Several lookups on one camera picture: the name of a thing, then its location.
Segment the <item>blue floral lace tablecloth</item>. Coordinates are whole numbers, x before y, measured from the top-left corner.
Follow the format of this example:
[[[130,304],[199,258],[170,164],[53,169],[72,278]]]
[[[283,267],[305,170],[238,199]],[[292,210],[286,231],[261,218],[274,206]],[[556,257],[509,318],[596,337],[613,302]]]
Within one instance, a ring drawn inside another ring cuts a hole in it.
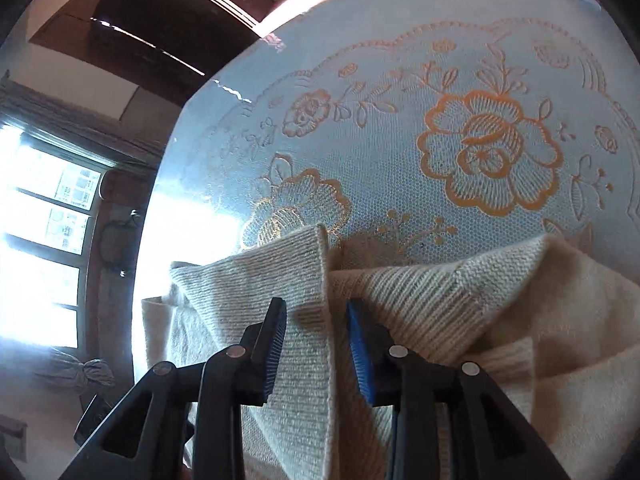
[[[134,296],[322,224],[348,268],[549,233],[639,276],[639,36],[605,0],[288,0],[186,102]]]

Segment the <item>cream knitted sweater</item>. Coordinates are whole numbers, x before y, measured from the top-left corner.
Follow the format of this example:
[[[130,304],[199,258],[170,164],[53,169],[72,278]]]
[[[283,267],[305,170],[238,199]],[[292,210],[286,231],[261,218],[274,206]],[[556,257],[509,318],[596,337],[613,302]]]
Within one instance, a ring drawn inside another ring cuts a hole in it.
[[[251,479],[381,479],[384,377],[410,360],[488,375],[572,479],[608,478],[639,433],[639,287],[552,235],[436,266],[336,270],[300,229],[142,301],[149,365],[203,362],[286,304],[276,383],[242,411]]]

